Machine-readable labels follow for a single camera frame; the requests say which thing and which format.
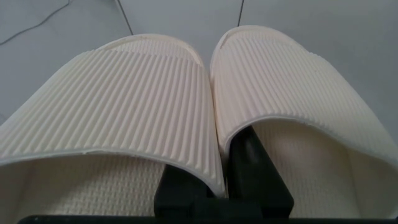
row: cable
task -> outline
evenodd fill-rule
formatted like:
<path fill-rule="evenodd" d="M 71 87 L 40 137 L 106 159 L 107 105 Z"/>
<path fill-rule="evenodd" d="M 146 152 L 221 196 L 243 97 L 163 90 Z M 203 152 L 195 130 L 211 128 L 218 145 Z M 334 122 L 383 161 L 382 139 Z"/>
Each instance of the cable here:
<path fill-rule="evenodd" d="M 24 30 L 22 30 L 22 31 L 19 31 L 18 33 L 12 35 L 12 36 L 11 36 L 10 38 L 8 38 L 7 40 L 1 42 L 0 45 L 3 45 L 3 44 L 5 44 L 5 43 L 9 42 L 9 41 L 12 40 L 13 38 L 17 37 L 19 34 L 23 34 L 24 32 L 26 32 L 26 31 L 28 31 L 28 30 L 35 29 L 36 27 L 41 26 L 41 25 L 42 25 L 43 23 L 45 23 L 48 19 L 50 19 L 50 17 L 52 17 L 55 13 L 59 12 L 59 11 L 60 11 L 61 9 L 63 9 L 64 7 L 69 6 L 69 4 L 70 4 L 70 0 L 68 0 L 68 3 L 66 3 L 66 5 L 62 6 L 61 8 L 59 8 L 59 9 L 57 9 L 57 10 L 55 10 L 55 11 L 53 11 L 49 16 L 47 16 L 47 17 L 46 17 L 42 22 L 40 22 L 39 24 L 37 24 L 37 25 L 35 25 L 35 26 L 32 26 L 32 27 L 30 27 L 30 28 L 24 29 Z"/>

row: slipper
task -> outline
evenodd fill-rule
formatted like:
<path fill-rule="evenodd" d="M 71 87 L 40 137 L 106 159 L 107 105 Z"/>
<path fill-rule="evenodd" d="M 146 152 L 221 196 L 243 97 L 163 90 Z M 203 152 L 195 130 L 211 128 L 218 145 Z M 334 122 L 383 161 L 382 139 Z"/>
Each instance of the slipper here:
<path fill-rule="evenodd" d="M 199 55 L 125 37 L 57 71 L 0 127 L 0 222 L 28 215 L 153 215 L 164 164 L 224 195 Z"/>
<path fill-rule="evenodd" d="M 210 77 L 223 160 L 253 125 L 295 200 L 290 217 L 398 216 L 397 146 L 326 60 L 242 26 L 221 38 Z"/>

